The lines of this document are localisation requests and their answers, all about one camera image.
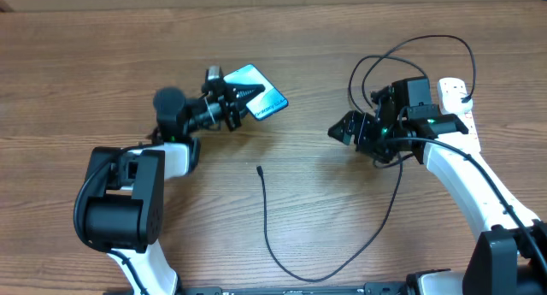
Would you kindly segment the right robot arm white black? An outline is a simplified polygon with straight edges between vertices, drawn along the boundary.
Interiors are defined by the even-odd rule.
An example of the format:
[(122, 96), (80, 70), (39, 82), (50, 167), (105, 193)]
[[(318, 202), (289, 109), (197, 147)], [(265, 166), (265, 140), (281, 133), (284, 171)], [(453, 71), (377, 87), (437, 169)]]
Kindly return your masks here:
[(409, 274), (404, 282), (365, 286), (368, 294), (544, 294), (546, 224), (524, 206), (480, 155), (465, 85), (398, 80), (372, 93), (373, 114), (348, 112), (329, 137), (382, 164), (408, 152), (434, 174), (466, 217), (475, 237), (464, 272), (437, 269)]

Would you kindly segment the smartphone with blue screen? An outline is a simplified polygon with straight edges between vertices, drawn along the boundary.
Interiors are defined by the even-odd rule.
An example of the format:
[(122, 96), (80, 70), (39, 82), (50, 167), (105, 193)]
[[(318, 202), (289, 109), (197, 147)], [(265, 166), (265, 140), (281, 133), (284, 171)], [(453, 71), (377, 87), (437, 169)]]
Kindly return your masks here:
[(266, 120), (271, 115), (279, 113), (289, 106), (287, 98), (273, 85), (273, 83), (255, 65), (249, 63), (224, 77), (228, 84), (262, 85), (264, 91), (253, 97), (246, 109), (257, 121)]

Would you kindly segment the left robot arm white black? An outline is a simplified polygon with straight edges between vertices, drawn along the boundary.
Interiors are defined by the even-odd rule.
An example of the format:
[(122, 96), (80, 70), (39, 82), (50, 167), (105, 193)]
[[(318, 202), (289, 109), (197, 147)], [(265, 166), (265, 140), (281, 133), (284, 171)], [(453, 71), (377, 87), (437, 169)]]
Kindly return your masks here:
[(183, 293), (159, 243), (164, 184), (196, 168), (201, 143), (194, 132), (220, 122), (235, 130), (248, 102), (264, 91), (222, 78), (205, 81), (198, 98), (164, 87), (153, 98), (157, 126), (148, 144), (92, 151), (74, 203), (74, 229), (83, 244), (115, 260), (132, 294)]

